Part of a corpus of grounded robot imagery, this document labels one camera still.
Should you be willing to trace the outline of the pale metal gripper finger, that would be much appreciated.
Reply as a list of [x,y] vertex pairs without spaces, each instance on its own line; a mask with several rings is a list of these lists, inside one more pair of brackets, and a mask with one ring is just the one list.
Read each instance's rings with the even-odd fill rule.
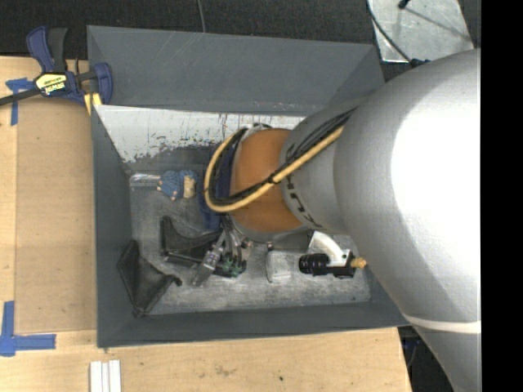
[[193,287],[201,287],[213,274],[217,265],[217,254],[214,251],[208,251],[202,262],[199,264],[194,277],[190,284]]

